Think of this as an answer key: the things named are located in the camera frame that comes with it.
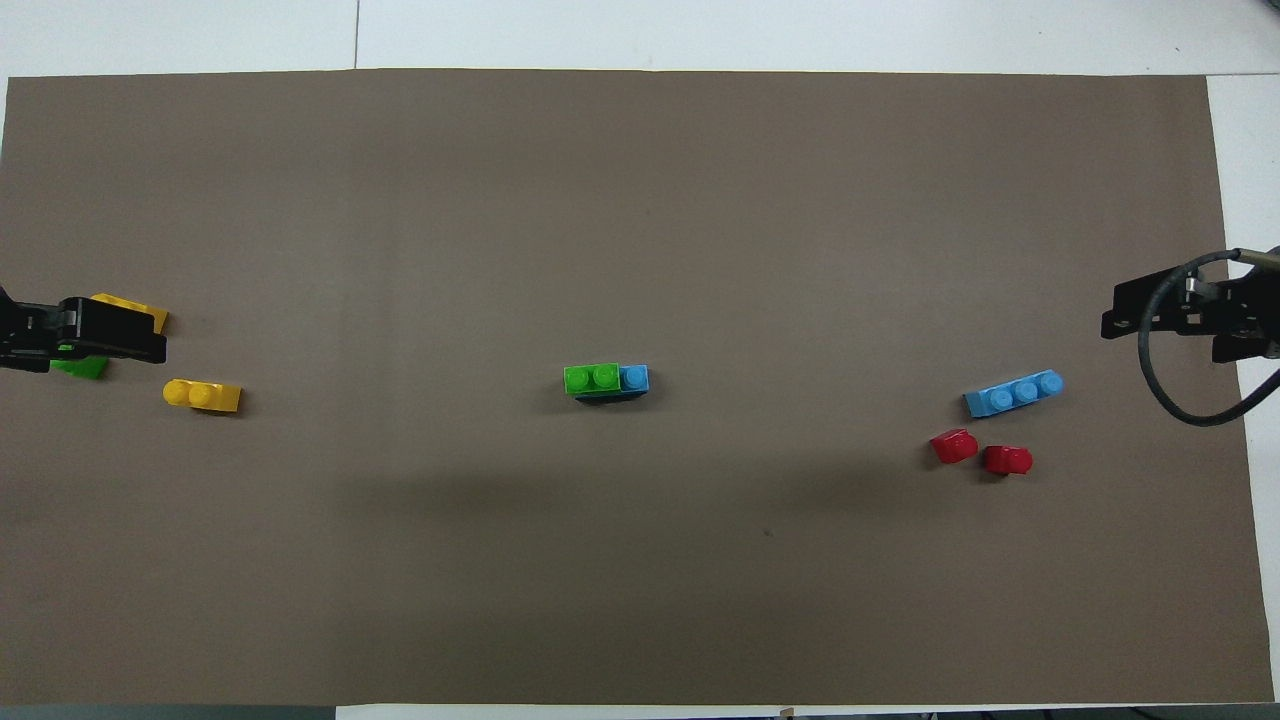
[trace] blue lego brick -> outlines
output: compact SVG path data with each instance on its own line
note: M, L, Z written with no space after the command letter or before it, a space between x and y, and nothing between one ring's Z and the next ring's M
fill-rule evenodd
M582 402L600 402L607 400L639 397L649 392L649 365L620 365L618 382L622 386L622 389L614 392L575 395L573 400L580 400Z
M977 392L966 392L964 398L969 404L970 415L987 418L1053 397L1060 392L1062 392L1062 375L1044 370Z

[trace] brown paper mat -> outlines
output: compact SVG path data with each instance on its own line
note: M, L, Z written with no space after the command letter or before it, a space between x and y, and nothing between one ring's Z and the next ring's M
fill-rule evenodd
M1202 78L13 79L4 702L1271 700L1239 424L1111 286L1224 246ZM1193 409L1238 400L1160 342ZM566 364L648 363L581 407ZM960 395L1066 392L969 421ZM243 411L169 407L173 377ZM937 466L968 425L1027 478Z

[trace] robotic arm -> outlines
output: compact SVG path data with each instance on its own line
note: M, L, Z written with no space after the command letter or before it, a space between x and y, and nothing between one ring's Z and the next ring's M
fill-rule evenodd
M15 302L0 287L0 368L47 373L50 360L90 355L164 363L151 315L88 297L58 305Z
M1201 268L1217 260L1253 265L1243 278L1204 282ZM1221 425L1244 415L1280 387L1276 370L1236 405L1213 415L1193 415L1156 379L1151 365L1152 331L1213 336L1215 363L1244 357L1280 357L1280 247L1270 252L1222 250L1115 286L1111 310L1102 314L1102 337L1138 333L1138 364L1156 400L1179 420L1199 427Z

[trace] red lego brick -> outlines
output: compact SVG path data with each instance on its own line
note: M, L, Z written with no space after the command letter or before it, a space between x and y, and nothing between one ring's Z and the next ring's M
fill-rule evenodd
M933 446L933 452L938 454L938 460L943 462L959 462L978 455L978 441L964 428L947 430L931 439L929 445Z
M983 461L992 473L1025 475L1032 469L1032 451L1011 445L993 445L983 454Z

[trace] green lego brick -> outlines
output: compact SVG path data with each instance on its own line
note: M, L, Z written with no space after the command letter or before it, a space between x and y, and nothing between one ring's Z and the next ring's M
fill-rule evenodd
M564 368L564 395L613 393L622 389L617 363Z
M70 350L69 345L60 345L58 350ZM90 356L83 360L50 360L50 368L58 368L68 375L96 380L106 368L106 357Z

